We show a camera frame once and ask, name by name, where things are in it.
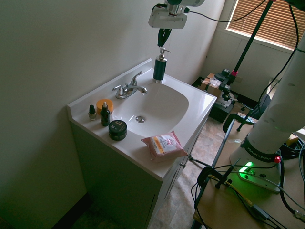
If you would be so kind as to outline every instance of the dark green bottle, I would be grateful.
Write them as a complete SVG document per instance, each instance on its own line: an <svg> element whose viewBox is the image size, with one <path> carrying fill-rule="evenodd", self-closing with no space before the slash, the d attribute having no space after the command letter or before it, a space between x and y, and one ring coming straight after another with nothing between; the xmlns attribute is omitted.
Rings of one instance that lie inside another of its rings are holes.
<svg viewBox="0 0 305 229"><path fill-rule="evenodd" d="M110 111L108 110L108 106L106 102L104 102L101 110L101 124L103 126L108 126L110 123Z"/></svg>

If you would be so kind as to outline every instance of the red button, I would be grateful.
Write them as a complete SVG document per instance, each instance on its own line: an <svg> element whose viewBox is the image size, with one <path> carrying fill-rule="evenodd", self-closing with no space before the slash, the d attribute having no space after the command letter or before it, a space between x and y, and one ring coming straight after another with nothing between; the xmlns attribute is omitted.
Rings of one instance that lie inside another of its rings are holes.
<svg viewBox="0 0 305 229"><path fill-rule="evenodd" d="M275 159L274 162L276 162L276 163L281 162L281 157L280 156L276 156L274 159Z"/></svg>

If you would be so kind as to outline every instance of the sink drain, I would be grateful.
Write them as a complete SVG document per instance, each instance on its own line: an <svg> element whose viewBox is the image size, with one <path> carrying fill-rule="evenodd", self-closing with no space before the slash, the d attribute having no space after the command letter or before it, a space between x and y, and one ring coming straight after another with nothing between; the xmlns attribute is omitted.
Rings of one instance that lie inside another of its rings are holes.
<svg viewBox="0 0 305 229"><path fill-rule="evenodd" d="M135 118L135 120L138 123L144 123L146 121L146 119L143 116L138 116L138 117Z"/></svg>

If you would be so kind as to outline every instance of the vanity countertop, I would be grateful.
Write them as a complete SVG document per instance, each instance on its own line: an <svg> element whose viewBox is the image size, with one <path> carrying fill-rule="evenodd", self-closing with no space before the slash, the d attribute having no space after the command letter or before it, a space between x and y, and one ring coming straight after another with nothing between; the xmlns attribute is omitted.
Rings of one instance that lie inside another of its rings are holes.
<svg viewBox="0 0 305 229"><path fill-rule="evenodd" d="M135 134L127 128L127 136L122 141L114 141L109 138L108 127L101 125L100 115L97 115L97 118L94 121L91 121L88 117L89 106L91 104L96 106L96 102L100 99L112 100L114 109L123 103L124 99L117 99L115 97L116 92L112 91L112 89L118 85L129 83L131 78L139 71L143 72L137 80L139 86L145 86L153 83L152 65L152 59L139 64L138 66L130 69L106 84L98 87L92 92L84 95L78 100L68 104L67 109L69 120L72 123L76 124L110 148L114 149L116 152L142 168L157 180L162 181L172 167L174 160L155 163L151 160L148 147L141 141L141 139L145 138L145 136ZM188 100L189 105L185 115L179 124L173 128L181 142L182 147L186 149L186 147L196 137L196 133L205 122L210 109L216 101L216 97L168 75L164 76L162 84L179 91Z"/></svg>

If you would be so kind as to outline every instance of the sink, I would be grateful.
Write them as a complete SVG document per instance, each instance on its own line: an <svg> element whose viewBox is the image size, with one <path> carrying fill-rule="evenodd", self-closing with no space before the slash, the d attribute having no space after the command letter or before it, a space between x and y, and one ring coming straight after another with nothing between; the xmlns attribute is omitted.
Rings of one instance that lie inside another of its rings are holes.
<svg viewBox="0 0 305 229"><path fill-rule="evenodd" d="M141 86L146 87L148 93L143 95L136 92L126 99L119 100L112 114L113 120L123 120L128 130L143 137L165 134L173 130L188 109L187 98L164 84L150 83ZM137 117L145 121L138 122Z"/></svg>
<svg viewBox="0 0 305 229"><path fill-rule="evenodd" d="M216 97L168 75L162 83L153 82L154 60L149 59L117 76L95 90L67 105L69 120L98 141L115 150L121 156L158 180L168 173L173 160L160 163L151 161L147 146L141 141L145 137L164 135L175 131L181 146L187 151L200 134ZM135 92L126 99L117 99L118 85L129 83L138 73L137 84L146 87L148 93ZM108 127L101 125L100 116L91 121L89 106L100 99L113 101L111 121L123 120L127 124L127 136L122 141L109 138Z"/></svg>

